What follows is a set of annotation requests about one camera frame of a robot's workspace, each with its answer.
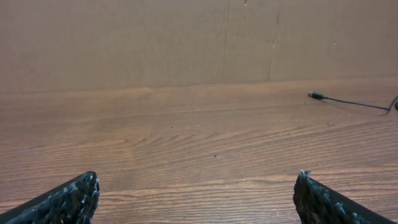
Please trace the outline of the black USB cable blue plug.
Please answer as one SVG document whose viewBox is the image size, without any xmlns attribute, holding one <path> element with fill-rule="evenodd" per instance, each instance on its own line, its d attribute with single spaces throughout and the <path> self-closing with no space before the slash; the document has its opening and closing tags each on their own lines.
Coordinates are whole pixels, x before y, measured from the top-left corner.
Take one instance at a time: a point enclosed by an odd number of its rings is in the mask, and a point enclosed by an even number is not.
<svg viewBox="0 0 398 224">
<path fill-rule="evenodd" d="M 375 108 L 375 109 L 379 109 L 379 110 L 384 110 L 384 111 L 386 111 L 387 114 L 393 108 L 395 110 L 397 110 L 397 96 L 391 101 L 391 103 L 389 104 L 388 107 L 376 106 L 376 105 L 371 105 L 369 103 L 360 103 L 360 102 L 356 102 L 356 101 L 340 100 L 340 99 L 337 99 L 337 98 L 326 96 L 323 93 L 318 93 L 318 92 L 314 92 L 314 91 L 309 91 L 307 93 L 307 96 L 310 97 L 310 98 L 316 99 L 316 100 L 331 100 L 331 101 L 336 101 L 336 102 L 339 102 L 339 103 L 346 103 L 346 104 L 350 104 L 350 105 L 365 106 L 365 107 L 369 107 L 369 108 Z"/>
</svg>

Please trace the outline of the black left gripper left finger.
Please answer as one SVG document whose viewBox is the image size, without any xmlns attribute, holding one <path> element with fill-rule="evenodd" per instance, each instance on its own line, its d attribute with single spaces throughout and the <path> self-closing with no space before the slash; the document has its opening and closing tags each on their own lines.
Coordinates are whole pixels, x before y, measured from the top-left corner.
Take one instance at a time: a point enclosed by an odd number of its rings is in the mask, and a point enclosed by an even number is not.
<svg viewBox="0 0 398 224">
<path fill-rule="evenodd" d="M 91 224 L 99 197 L 99 179 L 88 171 L 2 213 L 1 223 Z"/>
</svg>

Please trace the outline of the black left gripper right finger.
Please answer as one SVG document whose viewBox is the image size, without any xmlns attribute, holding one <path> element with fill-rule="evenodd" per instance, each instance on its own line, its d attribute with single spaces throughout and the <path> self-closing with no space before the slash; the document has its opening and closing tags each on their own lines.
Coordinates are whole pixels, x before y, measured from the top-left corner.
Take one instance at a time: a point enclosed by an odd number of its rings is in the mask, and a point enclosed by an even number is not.
<svg viewBox="0 0 398 224">
<path fill-rule="evenodd" d="M 293 202 L 302 224 L 395 224 L 356 203 L 301 170 L 294 185 Z"/>
</svg>

